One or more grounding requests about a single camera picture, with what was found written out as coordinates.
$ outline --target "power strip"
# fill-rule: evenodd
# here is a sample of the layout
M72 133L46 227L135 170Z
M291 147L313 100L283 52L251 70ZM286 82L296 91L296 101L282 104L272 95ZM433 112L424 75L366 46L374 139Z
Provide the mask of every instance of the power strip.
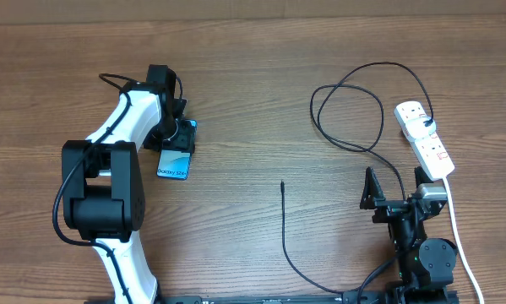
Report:
M455 169L437 134L436 123L425 125L429 117L422 104L418 101L403 102L395 108L394 114L420 165L432 181L446 177Z

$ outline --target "white power strip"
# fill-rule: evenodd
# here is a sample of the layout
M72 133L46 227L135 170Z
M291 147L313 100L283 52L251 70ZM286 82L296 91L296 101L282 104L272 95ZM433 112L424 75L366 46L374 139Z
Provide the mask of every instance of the white power strip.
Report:
M452 193L449 189L447 178L448 174L455 169L455 166L449 158L448 151L446 151L446 148L444 148L444 145L440 141L440 137L437 134L437 124L433 122L429 126L426 126L425 122L428 121L430 117L427 116L423 110L422 104L418 101L403 102L395 108L394 113L399 125L401 125L401 129L403 129L406 139L408 139L411 147L414 149L414 153L416 153L416 157L420 161L423 170L427 173L427 176L429 176L432 181L443 180L446 193L448 194L449 216L452 222L455 243L459 249L461 261L463 262L466 273L471 278L471 282L478 295L478 301L480 304L484 304L485 301L483 299L482 290L472 273L471 267L466 261L463 245L461 245L459 232L457 231L454 202L452 200Z
M429 117L418 101L403 102L395 108L394 113L420 165L432 181L442 179L455 169L436 132L436 123L426 127L424 122Z

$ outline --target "white cable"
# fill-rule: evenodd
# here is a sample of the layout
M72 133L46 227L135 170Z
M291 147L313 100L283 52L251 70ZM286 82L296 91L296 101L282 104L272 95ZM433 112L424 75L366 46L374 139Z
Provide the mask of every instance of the white cable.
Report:
M444 182L444 187L446 188L446 193L448 194L448 207L449 207L449 217L452 220L452 229L454 230L454 238L455 243L457 244L457 248L459 248L459 254L461 256L461 261L463 262L463 266L465 266L466 273L471 278L472 284L474 285L474 289L476 290L476 294L478 295L478 301L480 304L484 304L482 290L478 285L478 281L472 274L471 266L466 262L465 253L463 252L463 246L461 245L461 240L459 239L459 232L457 231L457 224L455 223L455 211L454 211L454 202L452 199L452 193L449 190L448 178L445 176L442 178Z

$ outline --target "plug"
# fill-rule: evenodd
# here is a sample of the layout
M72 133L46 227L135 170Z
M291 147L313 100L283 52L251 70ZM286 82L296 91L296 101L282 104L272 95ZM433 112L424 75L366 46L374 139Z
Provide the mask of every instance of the plug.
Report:
M405 123L403 133L408 141L414 142L430 136L437 131L437 123L433 121L429 125L426 124L431 117L418 117Z

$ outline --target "wood grain surface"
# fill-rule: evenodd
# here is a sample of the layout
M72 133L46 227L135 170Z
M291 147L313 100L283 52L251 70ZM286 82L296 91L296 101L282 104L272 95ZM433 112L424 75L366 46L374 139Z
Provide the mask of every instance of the wood grain surface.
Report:
M0 26L0 303L113 295L95 251L60 242L52 229L60 150L94 132L117 104L98 73L143 79L150 63L178 72L188 116L199 122L187 181L157 178L158 154L139 153L148 202L141 237L163 293L322 294L283 256L281 179L296 266L329 288L359 285L393 255L386 225L358 208L366 167L375 168L388 198L400 191L381 162L319 136L308 102L318 86L383 60L413 68L426 85L456 165L450 181L468 261L487 303L506 304L502 15ZM419 86L389 67L361 71L349 83L383 101L376 151L399 168L411 193L418 163L392 111L402 101L425 102ZM332 101L326 130L371 143L380 123L376 102L351 90ZM426 228L430 237L453 239L448 210ZM396 272L372 288L397 279ZM460 261L454 277L449 288L462 303L475 303Z
M506 14L506 0L0 0L0 25Z

